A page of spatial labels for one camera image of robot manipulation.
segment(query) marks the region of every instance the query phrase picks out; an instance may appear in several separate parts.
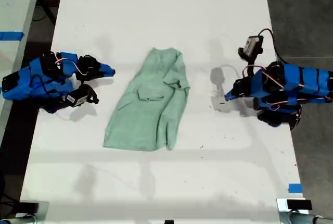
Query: cable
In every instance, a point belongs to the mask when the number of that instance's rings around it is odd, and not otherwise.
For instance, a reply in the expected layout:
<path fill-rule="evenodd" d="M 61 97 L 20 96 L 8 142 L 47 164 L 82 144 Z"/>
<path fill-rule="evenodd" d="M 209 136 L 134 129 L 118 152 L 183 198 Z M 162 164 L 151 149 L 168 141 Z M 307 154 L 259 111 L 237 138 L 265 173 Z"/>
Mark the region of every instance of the cable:
<path fill-rule="evenodd" d="M 38 77 L 38 78 L 40 79 L 40 82 L 42 83 L 42 86 L 43 86 L 43 89 L 44 89 L 45 93 L 46 93 L 49 97 L 53 98 L 53 96 L 51 96 L 51 95 L 49 94 L 49 92 L 46 90 L 46 87 L 45 87 L 45 84 L 44 84 L 43 78 L 42 78 L 39 74 L 34 74 L 34 75 L 31 77 L 31 81 L 30 81 L 29 87 L 31 87 L 32 82 L 33 82 L 33 79 L 34 79 L 35 77 Z"/>
<path fill-rule="evenodd" d="M 297 99 L 298 101 L 303 101 L 303 100 L 307 100 L 306 98 L 300 98 Z M 283 104 L 283 103 L 287 103 L 288 101 L 282 101 L 282 102 L 277 102 L 277 103 L 268 103 L 266 102 L 268 105 L 279 105 L 279 104 Z"/>
<path fill-rule="evenodd" d="M 243 72 L 242 72 L 243 77 L 245 77 L 244 71 L 245 71 L 248 67 L 251 67 L 251 66 L 253 66 L 253 67 L 258 67 L 258 68 L 262 68 L 263 70 L 266 70 L 266 68 L 264 68 L 263 66 L 250 64 L 250 65 L 246 66 L 246 67 L 243 69 Z M 285 87 L 284 87 L 281 83 L 279 83 L 275 78 L 271 77 L 269 74 L 267 74 L 267 73 L 264 72 L 264 71 L 262 71 L 262 73 L 263 73 L 265 76 L 267 76 L 268 78 L 270 78 L 273 82 L 275 82 L 277 85 L 279 85 L 279 86 L 284 90 Z"/>
<path fill-rule="evenodd" d="M 18 200 L 16 200 L 16 199 L 10 197 L 8 194 L 3 193 L 2 196 L 4 196 L 4 197 L 10 199 L 10 200 L 13 201 L 13 202 L 18 202 Z"/>
<path fill-rule="evenodd" d="M 76 63 L 75 63 L 74 61 L 70 60 L 70 59 L 67 59 L 67 58 L 61 58 L 61 59 L 57 60 L 57 61 L 55 62 L 55 64 L 58 64 L 59 62 L 61 62 L 61 61 L 63 61 L 63 60 L 71 61 L 71 62 L 74 64 L 74 66 L 76 67 L 76 69 L 78 70 L 78 72 L 80 72 L 81 75 L 83 75 L 83 76 L 86 76 L 86 75 L 87 75 L 87 74 L 82 73 L 81 70 L 77 67 Z"/>
<path fill-rule="evenodd" d="M 260 65 L 255 65 L 255 64 L 249 64 L 248 66 L 246 66 L 243 71 L 242 71 L 242 74 L 243 74 L 243 77 L 245 77 L 245 74 L 244 74 L 244 71 L 247 70 L 249 67 L 257 67 L 257 68 L 262 68 L 262 69 L 266 69 L 265 67 L 263 66 L 260 66 Z"/>
<path fill-rule="evenodd" d="M 33 19 L 33 22 L 38 22 L 38 21 L 42 21 L 46 16 L 42 17 L 42 18 L 38 18 L 38 19 Z"/>
<path fill-rule="evenodd" d="M 273 41 L 274 51 L 275 51 L 277 57 L 278 57 L 283 63 L 287 64 L 288 62 L 285 61 L 285 60 L 279 55 L 279 53 L 278 53 L 278 51 L 277 51 L 277 48 L 276 48 L 276 45 L 275 45 L 275 38 L 274 38 L 274 35 L 273 35 L 273 32 L 272 32 L 271 29 L 269 29 L 269 28 L 263 29 L 262 31 L 259 32 L 258 36 L 261 35 L 261 33 L 264 32 L 264 31 L 268 31 L 268 32 L 271 34 L 271 36 L 272 36 L 272 41 Z"/>
<path fill-rule="evenodd" d="M 277 105 L 276 109 L 271 108 L 271 111 L 277 111 L 279 108 L 280 108 L 280 105 Z"/>

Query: black cable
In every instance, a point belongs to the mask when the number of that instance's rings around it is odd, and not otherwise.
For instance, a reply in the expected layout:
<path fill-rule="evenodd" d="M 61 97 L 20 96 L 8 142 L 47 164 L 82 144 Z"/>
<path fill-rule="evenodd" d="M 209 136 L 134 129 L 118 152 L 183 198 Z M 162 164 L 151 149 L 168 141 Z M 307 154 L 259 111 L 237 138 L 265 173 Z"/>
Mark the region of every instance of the black cable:
<path fill-rule="evenodd" d="M 275 38 L 274 38 L 274 35 L 273 35 L 272 30 L 269 29 L 269 28 L 263 29 L 262 31 L 259 32 L 258 35 L 261 35 L 261 33 L 264 32 L 264 31 L 268 31 L 268 32 L 271 34 L 271 36 L 272 36 L 272 41 L 273 41 L 274 51 L 275 51 L 277 57 L 278 57 L 278 58 L 279 58 L 284 64 L 287 64 L 288 62 L 285 61 L 285 60 L 279 55 L 279 52 L 277 51 L 277 48 L 276 48 L 276 45 L 275 45 Z"/>
<path fill-rule="evenodd" d="M 31 77 L 31 81 L 30 81 L 29 87 L 31 87 L 32 82 L 33 82 L 33 79 L 34 79 L 35 77 L 38 77 L 38 78 L 39 78 L 40 82 L 42 83 L 42 86 L 43 86 L 43 89 L 44 89 L 45 93 L 46 93 L 49 97 L 51 97 L 52 99 L 56 100 L 56 99 L 55 99 L 53 96 L 51 96 L 51 95 L 49 94 L 49 92 L 46 90 L 46 87 L 45 87 L 45 84 L 44 84 L 43 78 L 42 78 L 39 74 L 34 74 L 34 75 Z"/>
<path fill-rule="evenodd" d="M 0 202 L 0 205 L 6 205 L 6 206 L 13 207 L 13 205 L 11 203 L 13 203 L 13 202 Z"/>
<path fill-rule="evenodd" d="M 13 202 L 18 202 L 18 200 L 16 200 L 16 199 L 10 197 L 8 194 L 3 193 L 2 196 L 4 196 L 4 197 L 10 199 L 10 200 L 13 201 Z"/>
<path fill-rule="evenodd" d="M 44 18 L 46 18 L 46 16 L 39 18 L 39 19 L 32 19 L 33 22 L 38 22 L 38 21 L 42 21 Z"/>

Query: white wire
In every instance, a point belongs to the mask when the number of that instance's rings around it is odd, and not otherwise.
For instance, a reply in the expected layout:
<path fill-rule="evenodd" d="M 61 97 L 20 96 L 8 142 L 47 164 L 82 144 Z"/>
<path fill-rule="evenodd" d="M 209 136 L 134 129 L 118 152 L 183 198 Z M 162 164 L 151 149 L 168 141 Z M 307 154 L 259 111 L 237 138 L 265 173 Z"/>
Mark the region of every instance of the white wire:
<path fill-rule="evenodd" d="M 307 100 L 306 98 L 299 98 L 299 99 L 297 99 L 298 101 L 303 101 L 303 100 Z M 277 103 L 268 103 L 268 102 L 266 102 L 268 105 L 278 105 L 278 104 L 282 104 L 282 103 L 287 103 L 288 101 L 282 101 L 282 102 L 277 102 Z"/>
<path fill-rule="evenodd" d="M 266 68 L 263 67 L 263 66 L 260 66 L 260 65 L 250 64 L 250 65 L 246 66 L 246 67 L 243 69 L 243 71 L 242 71 L 243 77 L 245 77 L 244 71 L 245 71 L 246 69 L 248 69 L 249 67 L 258 67 L 258 68 L 262 68 L 262 69 L 263 69 L 262 73 L 263 73 L 265 76 L 267 76 L 268 78 L 270 78 L 273 82 L 275 82 L 277 85 L 279 85 L 279 86 L 284 90 L 285 87 L 284 87 L 281 83 L 279 83 L 276 79 L 274 79 L 274 78 L 271 77 L 269 74 L 267 74 L 266 72 L 264 72 L 264 70 L 266 70 Z"/>
<path fill-rule="evenodd" d="M 61 62 L 61 61 L 63 61 L 63 60 L 71 61 L 71 62 L 74 64 L 74 66 L 76 67 L 76 69 L 78 70 L 78 72 L 80 72 L 81 75 L 83 75 L 83 76 L 86 76 L 86 75 L 87 75 L 87 74 L 82 73 L 81 70 L 77 67 L 76 63 L 73 62 L 73 61 L 70 60 L 70 59 L 67 59 L 67 58 L 61 58 L 61 59 L 58 59 L 58 60 L 55 62 L 55 64 L 58 64 L 59 62 Z"/>

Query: gray floor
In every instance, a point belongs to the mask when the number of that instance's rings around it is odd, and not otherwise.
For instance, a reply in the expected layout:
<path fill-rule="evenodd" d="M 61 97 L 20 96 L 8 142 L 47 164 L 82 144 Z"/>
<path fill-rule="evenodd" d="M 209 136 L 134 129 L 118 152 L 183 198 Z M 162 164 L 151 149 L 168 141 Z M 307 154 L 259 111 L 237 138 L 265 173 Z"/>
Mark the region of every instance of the gray floor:
<path fill-rule="evenodd" d="M 293 64 L 333 71 L 333 0 L 268 0 L 268 4 L 280 54 Z M 34 18 L 41 14 L 36 9 Z M 33 22 L 29 41 L 51 42 L 53 30 L 48 18 Z M 302 120 L 292 131 L 304 195 L 312 200 L 314 213 L 327 217 L 333 217 L 332 124 L 333 105 L 305 105 Z"/>

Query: green cloth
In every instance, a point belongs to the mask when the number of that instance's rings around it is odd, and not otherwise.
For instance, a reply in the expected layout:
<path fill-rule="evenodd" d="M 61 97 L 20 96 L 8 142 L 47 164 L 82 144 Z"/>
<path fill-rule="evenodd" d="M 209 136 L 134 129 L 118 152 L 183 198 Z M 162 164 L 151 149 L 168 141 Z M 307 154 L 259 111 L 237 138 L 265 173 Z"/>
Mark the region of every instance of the green cloth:
<path fill-rule="evenodd" d="M 113 112 L 104 147 L 172 149 L 188 91 L 183 54 L 174 48 L 153 48 Z"/>

